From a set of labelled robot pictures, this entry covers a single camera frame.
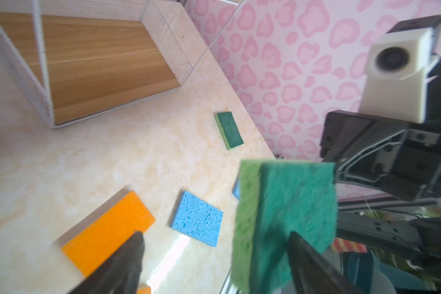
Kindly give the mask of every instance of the light green sponge layer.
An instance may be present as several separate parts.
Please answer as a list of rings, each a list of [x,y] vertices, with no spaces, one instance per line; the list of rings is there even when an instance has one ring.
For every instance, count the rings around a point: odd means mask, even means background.
[[[241,198],[235,217],[232,252],[232,282],[243,292],[250,292],[249,276],[253,255],[253,233],[258,213],[260,169],[263,161],[247,160],[240,164]]]
[[[219,120],[219,117],[217,114],[215,115],[215,117],[216,117],[217,126],[219,127],[220,134],[222,136],[222,139],[224,140],[225,147],[227,148],[227,150],[229,150],[231,147],[229,144],[229,140],[227,140],[227,136],[225,136],[224,127],[222,126],[221,121]]]
[[[270,294],[291,280],[285,250],[290,232],[320,253],[333,242],[338,208],[333,168],[296,160],[241,163],[232,281],[244,294]]]

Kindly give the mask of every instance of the camera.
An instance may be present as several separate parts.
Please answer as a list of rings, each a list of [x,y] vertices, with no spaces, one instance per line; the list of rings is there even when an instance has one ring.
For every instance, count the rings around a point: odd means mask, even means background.
[[[422,123],[441,15],[398,22],[371,46],[359,113]]]

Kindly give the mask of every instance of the beige marble surface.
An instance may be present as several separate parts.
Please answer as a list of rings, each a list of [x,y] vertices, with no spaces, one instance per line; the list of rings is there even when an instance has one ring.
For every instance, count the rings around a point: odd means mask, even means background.
[[[226,110],[245,142],[232,150],[213,117]],[[158,294],[218,293],[239,162],[272,157],[210,53],[179,89],[54,130],[0,63],[0,293],[66,293],[79,283],[53,242],[124,187],[157,218],[145,234],[141,283]],[[217,247],[168,227],[183,189],[224,212]]]

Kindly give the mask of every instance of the white camera housing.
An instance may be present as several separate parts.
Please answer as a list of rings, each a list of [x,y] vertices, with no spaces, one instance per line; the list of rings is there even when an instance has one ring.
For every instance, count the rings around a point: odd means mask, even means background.
[[[365,72],[368,75],[359,113],[422,123],[426,118],[426,77],[439,61],[432,56],[432,28],[418,28],[382,35],[371,47]],[[408,54],[408,63],[386,71],[379,67],[379,53],[398,47]]]

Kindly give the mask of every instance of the wooden board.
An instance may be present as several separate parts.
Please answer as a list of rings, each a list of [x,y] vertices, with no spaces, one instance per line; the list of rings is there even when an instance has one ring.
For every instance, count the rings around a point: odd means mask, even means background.
[[[0,25],[20,52],[36,78],[43,83],[41,66],[37,55],[32,15],[0,12]]]
[[[43,15],[42,23],[57,125],[180,85],[141,22]]]

